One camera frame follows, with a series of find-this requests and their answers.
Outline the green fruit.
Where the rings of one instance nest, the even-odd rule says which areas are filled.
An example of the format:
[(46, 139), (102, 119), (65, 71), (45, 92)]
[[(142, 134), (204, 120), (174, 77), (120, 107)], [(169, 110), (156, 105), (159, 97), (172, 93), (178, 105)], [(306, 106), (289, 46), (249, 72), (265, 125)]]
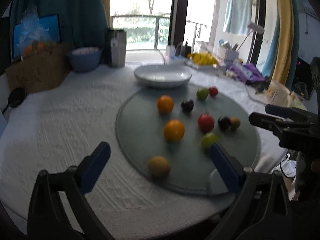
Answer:
[(209, 95), (209, 90), (206, 88), (198, 89), (196, 92), (197, 99), (200, 101), (206, 100), (206, 98), (208, 98), (208, 95)]
[(201, 140), (201, 148), (203, 150), (208, 150), (212, 144), (216, 143), (219, 140), (219, 137), (213, 133), (209, 132), (202, 137)]

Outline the small yellow fruit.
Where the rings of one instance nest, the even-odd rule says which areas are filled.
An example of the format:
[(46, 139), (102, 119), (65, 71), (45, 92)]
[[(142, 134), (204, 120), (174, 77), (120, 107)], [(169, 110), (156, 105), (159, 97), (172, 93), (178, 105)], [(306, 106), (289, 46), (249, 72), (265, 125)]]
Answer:
[(230, 117), (231, 129), (238, 129), (241, 125), (241, 121), (239, 118)]

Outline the dark plum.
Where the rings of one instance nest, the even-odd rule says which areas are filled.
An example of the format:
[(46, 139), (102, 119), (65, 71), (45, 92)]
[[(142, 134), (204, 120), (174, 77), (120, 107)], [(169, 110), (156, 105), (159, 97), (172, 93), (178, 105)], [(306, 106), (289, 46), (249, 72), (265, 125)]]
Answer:
[(229, 130), (231, 128), (231, 126), (232, 126), (231, 120), (227, 116), (220, 117), (218, 119), (217, 123), (218, 123), (219, 129), (222, 132), (225, 132), (225, 131)]
[(194, 108), (194, 102), (193, 100), (184, 100), (181, 103), (181, 109), (184, 111), (184, 113), (191, 113)]

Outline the orange fruit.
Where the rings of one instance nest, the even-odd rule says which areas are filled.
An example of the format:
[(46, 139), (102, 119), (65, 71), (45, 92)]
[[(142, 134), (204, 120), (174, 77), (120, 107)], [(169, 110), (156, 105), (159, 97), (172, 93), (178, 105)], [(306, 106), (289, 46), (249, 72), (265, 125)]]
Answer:
[(163, 129), (163, 135), (168, 142), (179, 142), (185, 134), (184, 124), (177, 119), (170, 120)]
[(158, 112), (162, 115), (170, 114), (174, 109), (174, 101), (168, 95), (163, 95), (157, 100)]

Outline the yellow-brown kiwi fruit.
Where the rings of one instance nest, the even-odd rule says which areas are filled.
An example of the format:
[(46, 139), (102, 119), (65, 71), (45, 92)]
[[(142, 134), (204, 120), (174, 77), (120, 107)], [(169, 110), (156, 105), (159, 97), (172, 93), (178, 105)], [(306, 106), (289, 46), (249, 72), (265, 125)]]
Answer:
[(155, 177), (164, 177), (170, 173), (171, 166), (166, 158), (157, 155), (148, 161), (148, 171)]

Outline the small red tomato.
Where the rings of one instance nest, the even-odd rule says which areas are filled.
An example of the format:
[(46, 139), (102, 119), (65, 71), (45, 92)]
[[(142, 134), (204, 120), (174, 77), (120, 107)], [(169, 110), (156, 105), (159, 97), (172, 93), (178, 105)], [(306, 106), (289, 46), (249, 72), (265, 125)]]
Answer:
[(216, 87), (209, 87), (208, 91), (211, 97), (215, 97), (219, 93), (219, 90)]

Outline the grey mat controller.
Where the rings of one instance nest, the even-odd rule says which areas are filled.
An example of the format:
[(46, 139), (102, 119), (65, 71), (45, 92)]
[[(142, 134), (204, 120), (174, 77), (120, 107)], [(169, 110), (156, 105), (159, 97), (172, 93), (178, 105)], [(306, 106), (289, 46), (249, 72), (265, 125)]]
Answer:
[(213, 170), (208, 178), (208, 193), (210, 196), (218, 196), (228, 193), (228, 189), (223, 182), (217, 169)]

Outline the white bear print cup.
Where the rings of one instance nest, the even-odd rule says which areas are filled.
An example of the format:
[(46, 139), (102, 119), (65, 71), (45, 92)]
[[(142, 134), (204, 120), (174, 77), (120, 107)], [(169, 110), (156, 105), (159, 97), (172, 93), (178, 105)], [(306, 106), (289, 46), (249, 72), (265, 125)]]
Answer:
[(280, 107), (291, 107), (291, 92), (282, 83), (271, 80), (266, 92), (268, 102)]

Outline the purple cloth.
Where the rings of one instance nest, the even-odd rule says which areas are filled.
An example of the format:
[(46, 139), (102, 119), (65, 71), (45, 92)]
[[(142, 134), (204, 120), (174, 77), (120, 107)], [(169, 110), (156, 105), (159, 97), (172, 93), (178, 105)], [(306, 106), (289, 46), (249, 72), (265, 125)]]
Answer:
[(247, 85), (266, 81), (261, 72), (252, 63), (244, 65), (233, 64), (229, 70), (235, 73), (237, 80)]

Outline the round grey-green mat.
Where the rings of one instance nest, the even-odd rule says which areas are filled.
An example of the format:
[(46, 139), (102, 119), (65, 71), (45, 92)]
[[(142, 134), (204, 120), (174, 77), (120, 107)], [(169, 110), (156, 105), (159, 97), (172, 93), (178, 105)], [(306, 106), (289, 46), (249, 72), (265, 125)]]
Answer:
[[(197, 120), (203, 113), (214, 119), (222, 116), (236, 117), (241, 121), (235, 131), (221, 132), (214, 127), (219, 143), (228, 154), (235, 156), (244, 166), (255, 167), (261, 153), (258, 131), (248, 121), (248, 113), (234, 100), (219, 93), (204, 101), (196, 99), (197, 87), (188, 85), (173, 90), (143, 88), (128, 98), (120, 107), (116, 118), (116, 136), (123, 155), (145, 178), (163, 188), (195, 196), (209, 196), (208, 178), (214, 163), (201, 148), (203, 137)], [(168, 95), (174, 101), (170, 114), (162, 115), (157, 100)], [(182, 101), (194, 100), (191, 113), (181, 109)], [(164, 126), (170, 120), (180, 120), (185, 134), (179, 142), (168, 142), (163, 135)], [(152, 178), (148, 161), (157, 155), (166, 158), (171, 171), (165, 178)]]

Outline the white woven basket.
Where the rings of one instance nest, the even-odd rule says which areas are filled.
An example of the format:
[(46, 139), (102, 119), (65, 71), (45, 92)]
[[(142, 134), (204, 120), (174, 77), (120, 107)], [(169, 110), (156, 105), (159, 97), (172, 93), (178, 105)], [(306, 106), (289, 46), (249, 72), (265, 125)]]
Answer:
[(218, 47), (216, 49), (216, 58), (225, 63), (232, 63), (234, 60), (239, 58), (239, 53), (229, 48)]

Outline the white desk lamp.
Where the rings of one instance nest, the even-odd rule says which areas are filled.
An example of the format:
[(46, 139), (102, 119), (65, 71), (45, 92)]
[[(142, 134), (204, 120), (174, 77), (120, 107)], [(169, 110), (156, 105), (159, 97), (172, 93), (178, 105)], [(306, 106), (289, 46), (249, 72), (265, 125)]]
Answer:
[(245, 41), (248, 39), (248, 37), (252, 34), (252, 33), (257, 33), (259, 35), (262, 35), (265, 32), (265, 28), (262, 27), (259, 24), (256, 23), (249, 23), (247, 25), (248, 29), (249, 29), (249, 33), (247, 34), (247, 36), (244, 38), (244, 40), (242, 41), (242, 43), (238, 46), (238, 48), (236, 48), (236, 51), (239, 51), (239, 49), (243, 46), (243, 44), (245, 43)]

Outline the yellow duck bag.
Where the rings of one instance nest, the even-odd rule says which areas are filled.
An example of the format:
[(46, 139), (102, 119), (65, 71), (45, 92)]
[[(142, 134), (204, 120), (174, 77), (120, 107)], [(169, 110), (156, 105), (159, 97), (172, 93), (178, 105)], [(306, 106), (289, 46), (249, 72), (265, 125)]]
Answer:
[(217, 59), (208, 52), (188, 54), (187, 58), (199, 66), (213, 66), (219, 64)]

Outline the black round object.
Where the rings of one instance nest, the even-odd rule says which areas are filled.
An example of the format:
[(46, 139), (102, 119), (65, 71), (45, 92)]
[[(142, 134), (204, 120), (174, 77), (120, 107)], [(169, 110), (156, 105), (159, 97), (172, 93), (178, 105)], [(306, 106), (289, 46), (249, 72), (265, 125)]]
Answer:
[(23, 87), (15, 88), (8, 97), (8, 105), (11, 108), (16, 108), (22, 104), (27, 97), (27, 93)]

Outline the hanging light blue towel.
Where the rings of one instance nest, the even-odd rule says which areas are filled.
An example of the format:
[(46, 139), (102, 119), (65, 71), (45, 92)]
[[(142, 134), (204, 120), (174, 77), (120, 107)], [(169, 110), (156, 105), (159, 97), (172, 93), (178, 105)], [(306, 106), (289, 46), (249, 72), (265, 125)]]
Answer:
[(252, 19), (252, 0), (228, 0), (223, 31), (234, 35), (246, 36), (247, 27)]

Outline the cardboard box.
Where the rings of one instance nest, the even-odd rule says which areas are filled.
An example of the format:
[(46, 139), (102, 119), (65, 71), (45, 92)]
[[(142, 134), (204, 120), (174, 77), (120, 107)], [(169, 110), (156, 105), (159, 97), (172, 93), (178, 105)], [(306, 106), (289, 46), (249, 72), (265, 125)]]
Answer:
[(63, 43), (6, 69), (10, 90), (22, 87), (26, 93), (38, 93), (59, 86), (72, 67), (67, 57), (71, 45)]

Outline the blue plastic bowl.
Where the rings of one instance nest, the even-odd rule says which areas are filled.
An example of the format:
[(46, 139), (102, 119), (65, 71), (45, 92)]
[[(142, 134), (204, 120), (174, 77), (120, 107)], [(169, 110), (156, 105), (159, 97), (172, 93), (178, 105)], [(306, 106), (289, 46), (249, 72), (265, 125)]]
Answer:
[(74, 72), (85, 73), (99, 66), (102, 52), (98, 47), (83, 47), (69, 51), (67, 56)]

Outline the white ceramic plate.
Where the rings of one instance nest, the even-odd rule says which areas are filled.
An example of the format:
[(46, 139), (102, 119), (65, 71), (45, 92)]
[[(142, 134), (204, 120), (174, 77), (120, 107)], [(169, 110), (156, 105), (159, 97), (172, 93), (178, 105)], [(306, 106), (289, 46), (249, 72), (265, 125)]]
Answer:
[(141, 85), (160, 89), (184, 86), (192, 77), (191, 71), (184, 66), (157, 64), (140, 66), (133, 74)]

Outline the black charger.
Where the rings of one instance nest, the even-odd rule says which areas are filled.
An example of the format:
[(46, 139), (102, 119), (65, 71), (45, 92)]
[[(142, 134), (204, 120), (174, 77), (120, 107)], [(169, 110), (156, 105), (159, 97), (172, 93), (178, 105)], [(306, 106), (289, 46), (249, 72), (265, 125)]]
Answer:
[(188, 41), (185, 42), (184, 45), (181, 46), (180, 55), (182, 57), (187, 58), (189, 54), (191, 54), (192, 47), (188, 45)]

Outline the white power strip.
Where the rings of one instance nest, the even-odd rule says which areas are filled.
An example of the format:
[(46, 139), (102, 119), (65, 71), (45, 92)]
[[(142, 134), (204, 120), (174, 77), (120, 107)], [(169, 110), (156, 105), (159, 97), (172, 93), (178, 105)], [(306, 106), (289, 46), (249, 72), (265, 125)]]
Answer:
[(168, 65), (184, 65), (189, 62), (189, 59), (181, 56), (171, 56), (167, 60)]

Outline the yellow curtain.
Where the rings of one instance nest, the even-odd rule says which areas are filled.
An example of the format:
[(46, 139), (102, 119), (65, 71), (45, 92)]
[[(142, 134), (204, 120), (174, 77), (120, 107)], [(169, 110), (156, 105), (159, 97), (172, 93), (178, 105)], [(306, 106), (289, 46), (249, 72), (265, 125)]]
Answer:
[(277, 0), (279, 35), (272, 80), (285, 84), (291, 66), (294, 39), (294, 18), (292, 0)]

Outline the white charger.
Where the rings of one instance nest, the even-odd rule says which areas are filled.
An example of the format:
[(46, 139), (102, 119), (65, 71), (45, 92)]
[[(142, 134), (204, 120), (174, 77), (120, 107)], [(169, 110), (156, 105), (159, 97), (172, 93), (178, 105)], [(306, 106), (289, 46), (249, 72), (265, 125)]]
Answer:
[(175, 56), (175, 49), (174, 45), (167, 45), (165, 49), (165, 59), (168, 60), (171, 57)]

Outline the steel tumbler with tag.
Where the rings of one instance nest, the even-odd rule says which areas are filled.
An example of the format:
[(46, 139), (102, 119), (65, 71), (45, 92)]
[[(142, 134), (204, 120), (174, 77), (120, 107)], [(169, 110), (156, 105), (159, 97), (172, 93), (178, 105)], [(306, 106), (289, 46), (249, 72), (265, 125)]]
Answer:
[(126, 60), (126, 31), (107, 29), (103, 60), (110, 67), (124, 67)]

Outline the plastic bag of fruit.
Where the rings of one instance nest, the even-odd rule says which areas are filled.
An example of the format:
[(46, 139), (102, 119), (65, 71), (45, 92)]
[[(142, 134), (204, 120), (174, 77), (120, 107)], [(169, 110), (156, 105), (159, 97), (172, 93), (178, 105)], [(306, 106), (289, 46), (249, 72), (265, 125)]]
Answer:
[(29, 58), (56, 47), (57, 41), (49, 35), (49, 31), (40, 23), (37, 7), (28, 8), (21, 20), (18, 49), (22, 58)]

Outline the teal curtain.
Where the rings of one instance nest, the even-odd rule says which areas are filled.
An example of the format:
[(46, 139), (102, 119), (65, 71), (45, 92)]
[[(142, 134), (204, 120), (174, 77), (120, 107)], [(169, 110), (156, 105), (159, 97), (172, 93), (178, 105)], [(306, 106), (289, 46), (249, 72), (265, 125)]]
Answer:
[(13, 0), (10, 8), (10, 34), (29, 8), (37, 8), (39, 17), (56, 14), (67, 28), (67, 42), (76, 47), (105, 45), (108, 28), (103, 0)]

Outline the balcony railing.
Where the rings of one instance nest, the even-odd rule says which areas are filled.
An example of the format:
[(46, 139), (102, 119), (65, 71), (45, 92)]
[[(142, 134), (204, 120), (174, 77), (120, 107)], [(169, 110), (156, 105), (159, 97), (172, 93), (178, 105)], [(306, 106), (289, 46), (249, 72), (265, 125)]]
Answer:
[(111, 17), (114, 29), (126, 31), (126, 49), (165, 50), (168, 44), (170, 18), (154, 15), (117, 15)]

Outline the tablet with blue screen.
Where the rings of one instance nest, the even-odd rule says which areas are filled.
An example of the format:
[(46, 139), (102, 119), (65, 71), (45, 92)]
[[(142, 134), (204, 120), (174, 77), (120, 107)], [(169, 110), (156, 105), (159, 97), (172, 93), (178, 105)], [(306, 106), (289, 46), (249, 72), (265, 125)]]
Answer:
[[(41, 27), (48, 33), (50, 38), (55, 42), (61, 41), (60, 22), (57, 14), (43, 16), (39, 19)], [(12, 32), (11, 42), (11, 57), (16, 59), (20, 56), (20, 49), (18, 47), (20, 35), (23, 33), (22, 24), (15, 25)]]

